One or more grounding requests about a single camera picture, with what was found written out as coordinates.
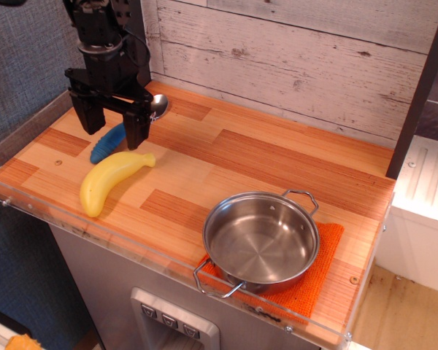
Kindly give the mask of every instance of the white wooden wall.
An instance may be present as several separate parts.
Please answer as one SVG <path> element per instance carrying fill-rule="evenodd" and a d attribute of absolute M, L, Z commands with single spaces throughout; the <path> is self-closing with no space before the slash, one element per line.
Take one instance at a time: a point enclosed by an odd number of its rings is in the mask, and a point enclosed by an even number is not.
<path fill-rule="evenodd" d="M 141 0 L 152 77 L 394 147 L 438 0 Z"/>

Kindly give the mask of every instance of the pot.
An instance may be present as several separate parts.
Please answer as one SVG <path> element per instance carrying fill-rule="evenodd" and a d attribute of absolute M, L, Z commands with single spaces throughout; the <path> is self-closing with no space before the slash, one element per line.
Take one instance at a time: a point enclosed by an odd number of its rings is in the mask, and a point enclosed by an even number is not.
<path fill-rule="evenodd" d="M 286 197 L 289 193 L 308 195 L 315 208 L 308 213 Z M 312 218 L 318 208 L 313 195 L 301 190 L 283 195 L 245 192 L 220 202 L 204 223 L 203 243 L 209 259 L 193 272 L 198 289 L 228 298 L 239 288 L 266 295 L 293 286 L 318 254 L 320 236 Z M 206 292 L 198 272 L 207 263 L 235 287 L 224 295 Z"/>

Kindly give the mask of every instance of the plastic banana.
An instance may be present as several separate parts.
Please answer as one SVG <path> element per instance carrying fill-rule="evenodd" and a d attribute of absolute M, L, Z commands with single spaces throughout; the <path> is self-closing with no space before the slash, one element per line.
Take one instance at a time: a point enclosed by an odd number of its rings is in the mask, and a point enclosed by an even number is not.
<path fill-rule="evenodd" d="M 153 167 L 152 153 L 141 155 L 134 152 L 118 152 L 98 163 L 89 171 L 80 188 L 80 200 L 89 217 L 97 217 L 110 190 L 143 166 Z"/>

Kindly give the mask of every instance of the gray carpet wall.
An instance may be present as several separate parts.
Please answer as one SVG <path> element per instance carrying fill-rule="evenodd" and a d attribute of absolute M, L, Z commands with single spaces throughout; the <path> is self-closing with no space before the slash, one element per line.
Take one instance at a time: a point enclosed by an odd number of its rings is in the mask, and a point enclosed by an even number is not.
<path fill-rule="evenodd" d="M 0 141 L 67 89 L 82 67 L 61 0 L 0 6 Z M 70 350 L 91 319 L 49 227 L 0 204 L 0 312 L 48 350 Z"/>

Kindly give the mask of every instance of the yellow object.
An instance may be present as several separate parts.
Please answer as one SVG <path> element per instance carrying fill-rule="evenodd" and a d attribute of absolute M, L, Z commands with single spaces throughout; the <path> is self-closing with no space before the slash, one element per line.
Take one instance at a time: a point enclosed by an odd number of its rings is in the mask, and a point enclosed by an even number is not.
<path fill-rule="evenodd" d="M 119 182 L 136 173 L 143 166 L 153 167 L 152 153 L 141 155 L 134 152 L 119 152 L 105 158 L 86 175 L 81 184 L 80 200 L 89 217 L 97 217 L 109 195 Z"/>
<path fill-rule="evenodd" d="M 41 344 L 31 339 L 27 334 L 15 335 L 8 341 L 5 350 L 40 350 Z"/>

